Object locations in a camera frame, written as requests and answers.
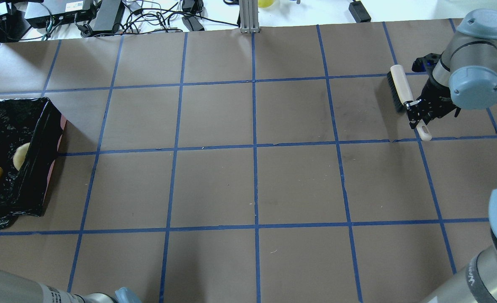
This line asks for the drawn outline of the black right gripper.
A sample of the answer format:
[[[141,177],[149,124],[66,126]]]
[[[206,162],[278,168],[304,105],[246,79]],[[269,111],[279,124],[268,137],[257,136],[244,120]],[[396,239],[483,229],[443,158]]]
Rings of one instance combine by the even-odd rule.
[[[405,110],[410,128],[415,129],[421,121],[427,125],[430,120],[442,118],[451,112],[457,118],[461,108],[452,102],[449,88],[427,80],[419,98],[405,102]]]

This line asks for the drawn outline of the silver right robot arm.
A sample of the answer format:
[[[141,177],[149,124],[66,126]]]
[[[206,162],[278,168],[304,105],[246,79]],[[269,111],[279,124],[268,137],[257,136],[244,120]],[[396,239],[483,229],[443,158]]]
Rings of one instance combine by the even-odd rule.
[[[401,67],[391,67],[387,78],[398,90],[395,109],[406,112],[410,128],[417,129],[422,139],[431,140],[427,124],[436,118],[497,105],[497,11],[469,12],[443,53],[419,57],[412,70],[428,73],[417,98],[412,97]],[[489,199],[488,217],[492,244],[424,303],[497,303],[497,188]]]

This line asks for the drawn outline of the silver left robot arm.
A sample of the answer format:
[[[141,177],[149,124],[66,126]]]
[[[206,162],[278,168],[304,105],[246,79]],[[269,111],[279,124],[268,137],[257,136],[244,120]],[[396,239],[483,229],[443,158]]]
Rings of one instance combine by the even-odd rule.
[[[0,270],[0,303],[140,303],[127,287],[115,291],[114,296],[95,292],[75,295],[46,284],[9,274]]]

